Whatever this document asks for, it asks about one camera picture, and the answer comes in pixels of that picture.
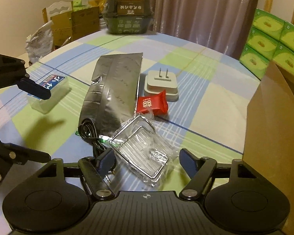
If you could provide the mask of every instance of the label on container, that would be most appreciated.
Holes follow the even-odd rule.
[[[142,18],[136,18],[134,20],[118,20],[118,33],[139,33],[141,27]]]
[[[58,76],[58,75],[49,75],[47,78],[45,78],[42,82],[39,83],[44,88],[47,88],[49,90],[53,89],[57,84],[59,84],[62,80],[64,80],[65,77]]]
[[[143,1],[126,1],[118,0],[118,15],[142,15],[144,13],[144,3]]]

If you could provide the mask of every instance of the plaid tablecloth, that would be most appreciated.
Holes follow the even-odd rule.
[[[98,58],[107,54],[143,52],[142,73],[168,69],[177,75],[179,100],[169,103],[169,115],[155,121],[157,131],[177,149],[198,157],[230,163],[241,158],[246,107],[259,80],[237,60],[201,45],[165,34],[109,35],[105,30],[74,41],[27,69],[41,82],[49,74],[67,76],[72,91],[47,115],[33,110],[26,93],[16,86],[0,89],[0,139],[48,152],[52,158],[76,162],[92,155],[92,147],[75,135],[79,113]],[[143,92],[143,80],[140,82]],[[4,197],[41,164],[12,167],[0,186],[0,234],[10,228],[2,214]],[[114,191],[152,190],[119,165],[110,176]],[[79,184],[76,179],[70,183]],[[189,181],[178,161],[161,190],[177,193]]]

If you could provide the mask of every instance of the curtain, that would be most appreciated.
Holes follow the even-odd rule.
[[[258,0],[151,0],[153,30],[238,58]]]

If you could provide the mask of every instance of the white plastic bag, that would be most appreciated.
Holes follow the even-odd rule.
[[[31,63],[35,63],[51,53],[53,46],[52,25],[53,22],[50,20],[34,34],[27,37],[25,50]]]

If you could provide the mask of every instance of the tissue box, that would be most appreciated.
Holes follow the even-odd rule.
[[[262,79],[262,77],[265,75],[269,64],[268,59],[263,57],[248,45],[245,45],[243,49],[240,62],[259,79]]]
[[[262,31],[252,27],[247,39],[247,44],[265,58],[271,60],[278,46],[278,41],[272,39]]]
[[[282,68],[294,75],[294,52],[283,44],[280,44],[277,48],[273,61],[277,62]]]
[[[280,40],[285,21],[272,14],[256,9],[253,27],[261,30],[276,40]]]
[[[285,23],[280,41],[294,52],[294,25]]]
[[[82,6],[88,6],[89,0],[73,0],[72,1],[72,7],[82,7]]]

